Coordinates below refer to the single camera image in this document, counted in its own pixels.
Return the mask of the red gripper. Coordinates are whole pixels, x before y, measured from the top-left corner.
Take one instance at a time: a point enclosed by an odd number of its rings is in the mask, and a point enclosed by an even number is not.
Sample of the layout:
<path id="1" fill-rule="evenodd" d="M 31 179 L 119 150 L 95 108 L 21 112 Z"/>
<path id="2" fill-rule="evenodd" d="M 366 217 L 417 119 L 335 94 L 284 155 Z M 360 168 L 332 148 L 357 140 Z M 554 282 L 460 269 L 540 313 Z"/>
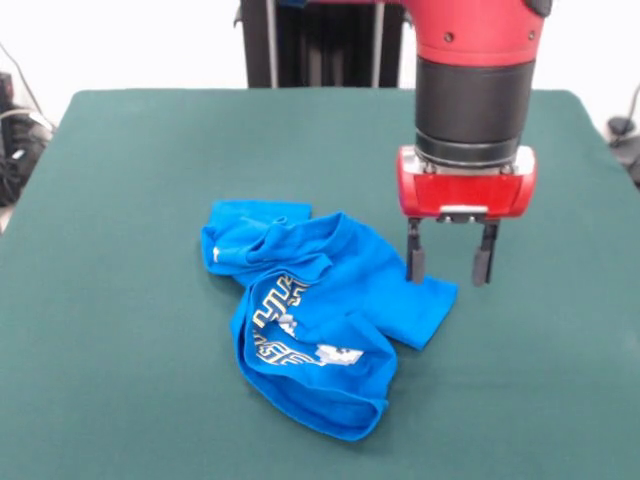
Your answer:
<path id="1" fill-rule="evenodd" d="M 520 146 L 515 159 L 504 167 L 479 170 L 448 168 L 419 157 L 416 148 L 403 146 L 396 160 L 400 207 L 408 219 L 406 279 L 421 284 L 425 254 L 419 218 L 441 222 L 482 222 L 516 218 L 527 210 L 535 190 L 537 162 L 534 151 Z M 486 222 L 476 249 L 472 282 L 491 281 L 499 221 Z"/>

